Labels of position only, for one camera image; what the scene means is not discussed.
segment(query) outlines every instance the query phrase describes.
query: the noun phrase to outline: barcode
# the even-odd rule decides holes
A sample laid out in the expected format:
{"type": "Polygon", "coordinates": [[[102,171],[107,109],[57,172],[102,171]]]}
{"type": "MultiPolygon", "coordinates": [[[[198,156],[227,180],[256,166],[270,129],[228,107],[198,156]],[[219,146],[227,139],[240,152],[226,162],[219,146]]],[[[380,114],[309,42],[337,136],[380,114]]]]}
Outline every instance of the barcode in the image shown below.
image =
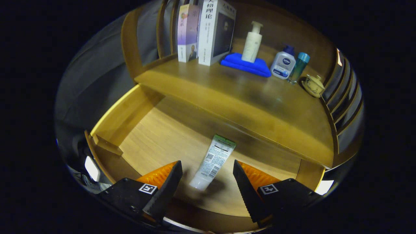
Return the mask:
{"type": "Polygon", "coordinates": [[[214,178],[219,169],[220,169],[219,167],[214,166],[214,168],[212,169],[212,171],[209,174],[209,176],[212,177],[212,178],[214,178]]]}

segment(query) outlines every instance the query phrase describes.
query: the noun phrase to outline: white pump bottle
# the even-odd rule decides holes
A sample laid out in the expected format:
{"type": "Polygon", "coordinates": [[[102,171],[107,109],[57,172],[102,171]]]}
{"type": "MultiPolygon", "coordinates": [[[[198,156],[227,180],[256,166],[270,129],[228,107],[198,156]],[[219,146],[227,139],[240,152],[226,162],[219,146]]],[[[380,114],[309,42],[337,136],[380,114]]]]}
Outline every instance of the white pump bottle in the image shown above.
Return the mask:
{"type": "Polygon", "coordinates": [[[260,35],[260,28],[263,27],[259,22],[251,22],[253,29],[248,32],[247,39],[245,40],[243,55],[241,60],[247,62],[254,62],[256,60],[257,53],[259,51],[262,35],[260,35]]]}

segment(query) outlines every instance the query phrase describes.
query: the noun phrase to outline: book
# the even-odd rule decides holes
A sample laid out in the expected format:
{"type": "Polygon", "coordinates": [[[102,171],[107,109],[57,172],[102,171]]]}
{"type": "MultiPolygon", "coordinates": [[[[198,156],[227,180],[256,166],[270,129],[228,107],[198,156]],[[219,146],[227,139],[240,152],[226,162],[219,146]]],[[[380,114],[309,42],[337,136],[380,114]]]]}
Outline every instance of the book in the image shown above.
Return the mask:
{"type": "Polygon", "coordinates": [[[178,17],[178,60],[188,62],[198,56],[198,23],[201,8],[186,4],[179,8],[178,17]]]}
{"type": "Polygon", "coordinates": [[[231,50],[236,10],[223,0],[204,0],[198,37],[198,62],[211,66],[231,50]]]}

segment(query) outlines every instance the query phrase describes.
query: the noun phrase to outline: folded towel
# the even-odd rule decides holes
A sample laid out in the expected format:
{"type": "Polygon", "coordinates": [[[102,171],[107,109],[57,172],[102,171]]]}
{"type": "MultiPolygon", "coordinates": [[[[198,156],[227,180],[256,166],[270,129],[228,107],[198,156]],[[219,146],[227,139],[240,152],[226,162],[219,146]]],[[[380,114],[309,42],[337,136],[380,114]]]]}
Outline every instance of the folded towel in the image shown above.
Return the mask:
{"type": "Polygon", "coordinates": [[[251,63],[241,60],[241,56],[242,55],[240,53],[226,55],[220,61],[220,64],[223,66],[232,67],[263,77],[270,77],[272,75],[272,73],[269,70],[269,67],[267,66],[264,60],[256,58],[256,60],[253,63],[251,63]]]}

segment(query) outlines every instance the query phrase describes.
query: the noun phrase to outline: ceramic cup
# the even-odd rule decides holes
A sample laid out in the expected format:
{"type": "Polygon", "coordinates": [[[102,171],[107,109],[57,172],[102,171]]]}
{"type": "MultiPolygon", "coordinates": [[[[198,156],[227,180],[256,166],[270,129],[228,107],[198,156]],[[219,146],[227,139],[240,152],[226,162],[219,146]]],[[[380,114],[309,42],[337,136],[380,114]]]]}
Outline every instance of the ceramic cup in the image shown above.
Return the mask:
{"type": "Polygon", "coordinates": [[[325,90],[322,82],[321,82],[321,77],[320,76],[316,76],[313,77],[311,75],[306,75],[306,81],[305,84],[306,86],[310,89],[310,91],[312,91],[314,94],[319,95],[322,91],[325,90]]]}

